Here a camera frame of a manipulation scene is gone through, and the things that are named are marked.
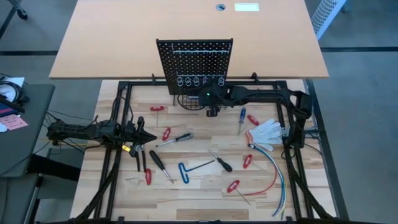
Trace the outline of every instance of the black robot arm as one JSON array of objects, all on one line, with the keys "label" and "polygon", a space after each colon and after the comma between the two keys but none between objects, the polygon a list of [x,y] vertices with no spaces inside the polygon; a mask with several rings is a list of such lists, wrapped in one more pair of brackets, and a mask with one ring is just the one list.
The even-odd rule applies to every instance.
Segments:
[{"label": "black robot arm", "polygon": [[140,116],[137,126],[131,121],[122,127],[115,121],[106,120],[87,126],[65,124],[58,119],[47,129],[47,137],[52,141],[63,141],[66,138],[77,138],[99,141],[101,144],[112,144],[119,146],[120,142],[132,142],[133,145],[143,145],[156,140],[156,136],[144,130],[144,118]]},{"label": "black robot arm", "polygon": [[220,106],[240,106],[246,103],[281,103],[295,116],[295,123],[289,129],[285,144],[296,148],[304,147],[304,125],[312,115],[312,99],[302,91],[282,90],[249,90],[243,86],[218,86],[212,84],[199,92],[199,104],[210,109],[208,117],[217,116]]}]

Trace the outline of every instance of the red tool handle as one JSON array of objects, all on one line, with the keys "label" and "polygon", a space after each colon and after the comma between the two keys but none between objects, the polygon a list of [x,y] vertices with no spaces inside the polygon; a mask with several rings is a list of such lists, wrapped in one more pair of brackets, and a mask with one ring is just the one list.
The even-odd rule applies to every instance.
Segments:
[{"label": "red tool handle", "polygon": [[151,111],[161,111],[164,110],[164,106],[151,106]]},{"label": "red tool handle", "polygon": [[252,154],[249,154],[249,155],[245,158],[245,160],[244,160],[244,162],[243,162],[243,168],[244,168],[244,169],[248,168],[249,164],[251,163],[252,158],[253,158],[253,155],[252,155]]},{"label": "red tool handle", "polygon": [[145,171],[145,179],[147,181],[147,185],[150,185],[150,183],[152,182],[152,172],[150,171],[150,169],[147,169]]},{"label": "red tool handle", "polygon": [[167,140],[167,138],[168,138],[169,135],[170,135],[171,130],[172,130],[171,128],[167,127],[167,128],[166,128],[166,131],[163,132],[163,137],[162,137],[162,140],[163,140],[163,141],[166,141],[166,140]]},{"label": "red tool handle", "polygon": [[256,125],[256,126],[260,125],[259,121],[256,118],[254,118],[253,116],[251,116],[250,114],[248,115],[248,118],[249,118],[250,122],[252,122],[254,125]]},{"label": "red tool handle", "polygon": [[233,190],[235,190],[235,189],[238,187],[239,183],[240,183],[239,180],[235,180],[235,181],[226,189],[226,191],[227,191],[228,193],[231,193]]}]

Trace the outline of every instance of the yellow tag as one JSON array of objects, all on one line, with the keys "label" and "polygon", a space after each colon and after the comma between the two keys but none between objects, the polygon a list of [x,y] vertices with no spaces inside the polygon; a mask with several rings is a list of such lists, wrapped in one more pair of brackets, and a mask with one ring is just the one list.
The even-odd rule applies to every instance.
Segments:
[{"label": "yellow tag", "polygon": [[127,146],[122,146],[122,149],[124,149],[124,150],[126,150],[127,152],[130,152],[130,148],[129,147],[127,147]]}]

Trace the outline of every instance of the gray floor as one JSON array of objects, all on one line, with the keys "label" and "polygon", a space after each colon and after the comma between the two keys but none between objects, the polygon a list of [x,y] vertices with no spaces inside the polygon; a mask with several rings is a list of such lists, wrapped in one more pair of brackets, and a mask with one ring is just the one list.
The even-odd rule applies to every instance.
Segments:
[{"label": "gray floor", "polygon": [[[306,0],[310,14],[318,0]],[[24,0],[30,19],[14,16],[0,50],[58,50],[76,0]],[[0,1],[0,23],[9,3]],[[320,40],[322,47],[398,46],[398,1],[349,0]],[[396,223],[398,212],[398,52],[323,54],[330,78],[315,80],[341,188],[352,220]],[[54,83],[53,110],[92,118],[99,80],[48,79],[53,56],[0,57],[0,72],[29,83]],[[42,222],[64,220],[72,200],[40,206]]]}]

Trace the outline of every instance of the wooden table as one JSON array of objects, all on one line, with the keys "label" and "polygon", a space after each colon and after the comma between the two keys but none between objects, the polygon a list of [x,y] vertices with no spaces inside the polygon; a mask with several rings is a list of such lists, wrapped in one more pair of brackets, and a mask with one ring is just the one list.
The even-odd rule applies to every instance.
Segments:
[{"label": "wooden table", "polygon": [[328,77],[304,0],[79,0],[50,78],[163,77],[156,39],[230,38],[229,78]]},{"label": "wooden table", "polygon": [[[95,111],[95,114],[99,115],[99,120],[109,118],[117,85],[116,80],[103,81]],[[303,90],[301,80],[289,80],[288,86],[291,90]],[[249,86],[248,88],[265,87]],[[118,216],[125,216],[126,220],[280,220],[280,218],[271,217],[280,198],[279,178],[275,186],[266,193],[247,197],[251,205],[248,205],[236,192],[226,193],[228,185],[236,179],[241,181],[239,189],[245,194],[265,189],[274,177],[271,162],[261,153],[247,147],[243,133],[240,136],[236,135],[241,107],[221,110],[218,117],[207,118],[205,110],[187,111],[179,105],[172,106],[172,104],[173,98],[169,95],[166,86],[133,87],[131,106],[134,110],[134,122],[139,116],[143,116],[145,130],[159,138],[145,145],[147,166],[152,170],[152,184],[148,186],[145,179],[140,179],[144,173],[137,172],[136,160],[123,151],[112,219],[116,220]],[[149,107],[153,105],[165,106],[165,110],[159,112],[159,128],[156,128],[156,114],[149,110]],[[246,108],[247,114],[254,115],[261,123],[270,118],[277,119],[275,104],[250,103],[246,105]],[[312,125],[311,121],[307,121],[308,127]],[[192,132],[195,137],[189,141],[155,147],[156,144],[162,142],[161,136],[166,126],[172,128],[170,138],[187,132]],[[243,127],[251,129],[254,126],[245,120]],[[308,139],[306,143],[319,147],[316,140]],[[151,149],[154,149],[162,158],[166,169],[175,181],[174,184],[171,184],[149,157],[148,152]],[[190,182],[184,184],[178,170],[178,163],[183,162],[189,168],[208,162],[214,159],[208,152],[209,149],[228,162],[234,171],[228,173],[217,162],[214,162],[189,172]],[[104,152],[103,148],[86,151],[71,217],[77,216],[97,191]],[[271,155],[287,180],[285,216],[294,217],[287,167],[280,157],[281,152],[282,146],[275,146]],[[261,169],[252,165],[243,169],[243,159],[248,154],[254,156],[255,165]],[[335,215],[321,155],[305,147],[302,149],[302,156],[309,189],[326,211]],[[299,191],[299,197],[302,211],[305,213],[301,191]],[[107,199],[108,194],[104,196],[102,216],[105,213]]]}]

